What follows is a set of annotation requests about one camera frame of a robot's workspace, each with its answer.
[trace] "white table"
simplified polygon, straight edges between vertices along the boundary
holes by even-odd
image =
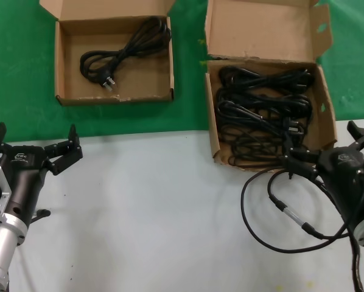
[[[337,123],[339,145],[351,142],[346,124]],[[58,177],[47,175],[38,207],[52,215],[31,225],[17,248],[11,292],[353,291],[348,239],[298,255],[255,241],[240,214],[251,173],[214,164],[207,132],[81,144],[84,159]],[[321,243],[274,207],[268,178],[247,192],[257,234],[282,248]],[[278,178],[275,194],[317,230],[334,234],[343,222],[328,199],[305,179],[289,186],[286,180]],[[361,262],[364,284],[364,248]]]

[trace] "cardboard box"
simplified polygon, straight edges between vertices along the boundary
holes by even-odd
[[[173,100],[172,43],[165,54],[127,58],[114,73],[113,92],[79,71],[82,54],[122,49],[149,16],[170,19],[173,0],[40,0],[58,21],[55,33],[55,95],[62,105]]]
[[[316,80],[306,92],[313,119],[304,144],[311,150],[337,141],[335,113],[321,66],[315,60],[332,46],[329,7],[317,0],[209,0],[205,32],[208,54],[227,60],[208,62],[206,89],[209,134],[215,162],[228,165],[231,149],[219,141],[215,94],[219,70],[240,66],[260,74],[309,68]]]

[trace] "green backdrop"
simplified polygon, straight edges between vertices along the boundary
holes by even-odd
[[[321,60],[337,119],[364,118],[364,0],[329,0],[335,44]],[[38,0],[0,0],[0,121],[7,141],[205,130],[206,0],[170,12],[175,101],[61,107],[54,98],[55,19]]]

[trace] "bundle of cables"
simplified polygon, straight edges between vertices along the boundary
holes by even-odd
[[[268,184],[267,184],[267,192],[268,192],[268,196],[270,198],[270,200],[275,204],[275,206],[282,211],[283,213],[286,213],[289,217],[291,217],[295,222],[297,222],[301,228],[306,231],[308,234],[312,235],[313,237],[320,239],[320,240],[326,240],[325,242],[316,245],[316,246],[311,246],[308,248],[299,248],[299,249],[282,249],[282,248],[277,248],[275,246],[272,246],[266,242],[264,242],[262,239],[260,239],[256,233],[253,231],[251,225],[249,224],[247,217],[245,215],[245,209],[244,209],[244,201],[245,201],[245,192],[247,187],[252,183],[252,181],[254,181],[257,177],[261,176],[264,173],[267,173],[269,171],[272,170],[278,170],[281,169],[281,167],[269,167],[265,170],[262,170],[261,172],[256,173],[255,175],[253,175],[244,185],[243,190],[242,190],[242,195],[241,195],[241,201],[240,201],[240,206],[241,206],[241,210],[242,210],[242,217],[243,217],[243,221],[245,223],[245,226],[247,227],[247,229],[249,230],[249,232],[251,233],[251,235],[263,246],[265,246],[266,248],[271,249],[272,251],[276,251],[276,252],[280,252],[283,254],[299,254],[299,253],[303,253],[303,252],[310,252],[310,251],[316,251],[318,249],[324,248],[330,244],[332,244],[333,242],[335,242],[336,240],[340,239],[340,238],[345,238],[345,237],[349,237],[350,240],[350,244],[351,244],[351,250],[352,250],[352,281],[354,283],[354,290],[355,292],[364,292],[363,290],[363,285],[362,285],[362,281],[360,280],[360,272],[359,272],[359,263],[360,263],[360,248],[359,248],[359,244],[357,242],[357,240],[355,239],[355,237],[353,236],[353,234],[349,231],[348,233],[344,234],[344,231],[346,229],[349,228],[350,223],[352,222],[352,220],[358,215],[358,213],[361,210],[362,204],[363,204],[363,200],[364,200],[364,196],[361,197],[361,199],[359,200],[355,211],[352,213],[352,215],[344,222],[343,226],[338,230],[338,232],[336,232],[336,234],[332,235],[332,236],[327,236],[324,235],[318,231],[315,230],[315,228],[312,227],[312,225],[310,225],[308,222],[303,222],[297,215],[295,215],[293,212],[289,211],[287,205],[285,203],[283,203],[282,201],[280,201],[279,199],[277,199],[275,197],[275,195],[273,194],[271,188],[273,185],[273,182],[275,180],[275,178],[277,178],[279,175],[288,172],[287,170],[280,170],[278,172],[276,172],[269,180]],[[312,181],[327,197],[328,199],[332,202],[332,204],[334,204],[334,206],[337,208],[334,199],[332,198],[332,195],[328,192],[328,190],[326,189],[325,185],[319,181],[319,180],[315,180]]]
[[[349,237],[353,255],[354,288],[356,292],[363,292],[359,275],[360,248],[351,232],[344,234],[361,209],[363,199],[359,201],[355,212],[339,231],[327,236],[316,231],[308,222],[303,222],[271,191],[275,178],[288,172],[283,169],[281,157],[284,140],[290,137],[294,148],[305,148],[303,140],[312,120],[312,104],[304,93],[314,82],[312,74],[307,69],[299,69],[264,76],[247,69],[226,66],[220,70],[219,77],[222,87],[217,91],[215,115],[219,139],[231,147],[232,155],[228,159],[228,164],[241,168],[266,168],[245,183],[241,194],[242,217],[251,235],[265,247],[284,254],[316,251],[339,238]],[[260,94],[261,89],[270,89],[275,95]],[[264,242],[252,230],[245,215],[245,192],[254,179],[272,170],[280,171],[276,172],[268,182],[267,192],[270,200],[281,212],[297,222],[305,232],[325,242],[309,248],[281,249]],[[312,182],[335,205],[325,185],[319,180]]]
[[[111,91],[115,84],[114,72],[128,57],[144,57],[167,49],[171,31],[159,17],[150,17],[133,34],[127,45],[116,51],[92,50],[80,58],[80,72],[90,82]]]
[[[220,141],[231,146],[229,165],[280,166],[285,134],[295,147],[302,146],[312,120],[312,104],[304,93],[314,77],[307,69],[264,76],[226,66],[219,77],[222,87],[216,95],[215,116]],[[257,89],[270,89],[276,96]]]

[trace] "cardboard box lid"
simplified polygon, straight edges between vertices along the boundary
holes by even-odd
[[[209,0],[208,54],[314,62],[333,43],[329,7],[318,0]]]
[[[174,0],[40,0],[59,21],[166,16]]]

